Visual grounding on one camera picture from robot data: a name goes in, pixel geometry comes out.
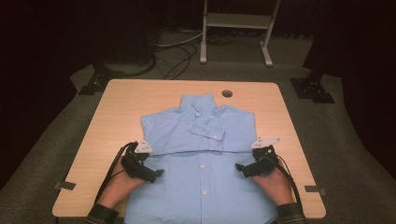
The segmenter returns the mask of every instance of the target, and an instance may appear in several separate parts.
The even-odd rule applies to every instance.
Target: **white shelf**
[[[268,29],[271,16],[207,13],[207,26]]]

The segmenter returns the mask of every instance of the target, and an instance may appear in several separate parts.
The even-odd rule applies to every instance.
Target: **wooden table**
[[[232,97],[224,97],[223,91]],[[61,189],[52,213],[56,217],[85,217],[117,152],[126,143],[143,139],[141,116],[179,106],[182,94],[212,93],[218,106],[233,105],[254,112],[257,135],[279,137],[276,153],[288,164],[303,202],[307,217],[326,214],[318,192],[306,192],[315,186],[303,149],[283,101],[274,83],[167,80],[111,80],[93,115],[65,181],[75,183],[73,190]],[[124,215],[126,201],[116,209]]]

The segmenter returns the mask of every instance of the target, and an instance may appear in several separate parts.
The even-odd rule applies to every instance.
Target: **light blue shirt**
[[[183,95],[180,108],[143,116],[142,125],[154,149],[145,165],[164,173],[130,195],[125,223],[258,224],[276,218],[262,189],[235,168],[254,162],[253,113],[216,107],[211,94]]]

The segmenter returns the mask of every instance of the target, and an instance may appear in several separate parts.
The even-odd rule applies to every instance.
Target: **human hand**
[[[122,158],[123,156],[118,160],[112,173],[113,177],[108,181],[102,195],[97,201],[97,203],[107,208],[114,208],[118,203],[126,199],[134,189],[146,183],[145,180],[140,178],[129,177],[128,174],[123,171],[124,169],[120,163]]]
[[[252,178],[277,206],[294,203],[290,182],[278,168],[275,168],[268,176],[254,175]]]

